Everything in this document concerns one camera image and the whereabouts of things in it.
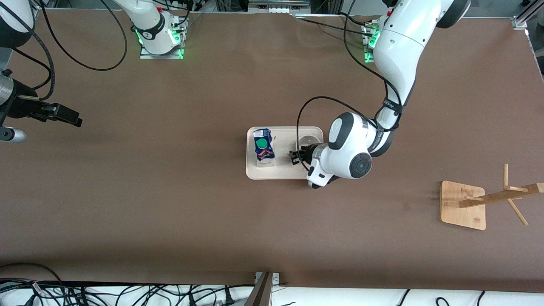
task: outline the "plastic lid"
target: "plastic lid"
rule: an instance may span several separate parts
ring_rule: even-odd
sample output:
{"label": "plastic lid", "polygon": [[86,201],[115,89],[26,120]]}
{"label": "plastic lid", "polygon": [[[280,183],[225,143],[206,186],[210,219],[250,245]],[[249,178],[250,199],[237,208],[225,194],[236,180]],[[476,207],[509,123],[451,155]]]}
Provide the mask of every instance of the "plastic lid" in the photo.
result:
{"label": "plastic lid", "polygon": [[268,147],[268,142],[266,139],[261,138],[257,140],[257,146],[259,147],[259,149],[265,149],[266,147]]}

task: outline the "brown table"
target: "brown table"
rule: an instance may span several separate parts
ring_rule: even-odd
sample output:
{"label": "brown table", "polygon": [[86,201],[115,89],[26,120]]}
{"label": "brown table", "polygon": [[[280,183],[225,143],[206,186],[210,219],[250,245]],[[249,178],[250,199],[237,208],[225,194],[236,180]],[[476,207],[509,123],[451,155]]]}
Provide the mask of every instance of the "brown table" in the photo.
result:
{"label": "brown table", "polygon": [[[121,56],[107,11],[50,16],[85,63]],[[0,145],[1,262],[40,262],[66,280],[235,284],[279,271],[294,286],[542,290],[544,199],[518,201],[528,227],[506,203],[488,207],[485,231],[438,217],[442,180],[497,191],[507,162],[511,184],[544,181],[544,86],[509,20],[437,29],[389,152],[366,178],[319,190],[248,179],[245,134],[294,125],[316,95],[368,115],[380,107],[382,83],[348,56],[341,31],[282,14],[208,14],[185,59],[140,60],[130,35],[125,62],[95,72],[62,54],[42,19],[36,28],[57,72],[50,101],[84,122],[7,121],[28,141]],[[22,49],[45,60],[34,41]],[[10,68],[27,84],[45,77],[18,55]],[[302,124],[327,132],[344,111],[319,101]]]}

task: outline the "white tray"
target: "white tray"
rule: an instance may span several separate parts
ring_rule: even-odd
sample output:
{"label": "white tray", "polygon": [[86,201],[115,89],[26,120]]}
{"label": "white tray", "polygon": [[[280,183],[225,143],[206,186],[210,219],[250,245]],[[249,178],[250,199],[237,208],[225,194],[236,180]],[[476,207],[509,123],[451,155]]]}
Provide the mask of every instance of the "white tray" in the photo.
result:
{"label": "white tray", "polygon": [[[276,155],[276,165],[257,167],[257,154],[253,131],[268,128],[272,135],[272,149]],[[312,135],[323,142],[323,131],[316,126],[299,126],[299,137]],[[295,126],[254,126],[248,130],[245,155],[245,174],[252,180],[305,180],[306,170],[302,165],[293,165],[289,151],[295,150]]]}

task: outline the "black velcro strap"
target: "black velcro strap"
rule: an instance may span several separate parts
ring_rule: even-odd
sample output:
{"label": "black velcro strap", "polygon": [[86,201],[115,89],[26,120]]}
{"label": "black velcro strap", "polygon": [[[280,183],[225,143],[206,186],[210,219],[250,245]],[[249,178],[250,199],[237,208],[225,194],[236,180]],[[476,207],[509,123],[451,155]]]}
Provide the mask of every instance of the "black velcro strap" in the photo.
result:
{"label": "black velcro strap", "polygon": [[399,114],[402,114],[404,113],[404,109],[406,108],[406,106],[402,106],[400,104],[397,104],[391,100],[389,100],[388,98],[385,98],[384,99],[384,106],[399,113]]}
{"label": "black velcro strap", "polygon": [[368,152],[372,152],[378,147],[380,144],[382,138],[384,137],[384,127],[381,126],[377,121],[376,122],[376,136],[374,137],[374,141],[368,148]]}

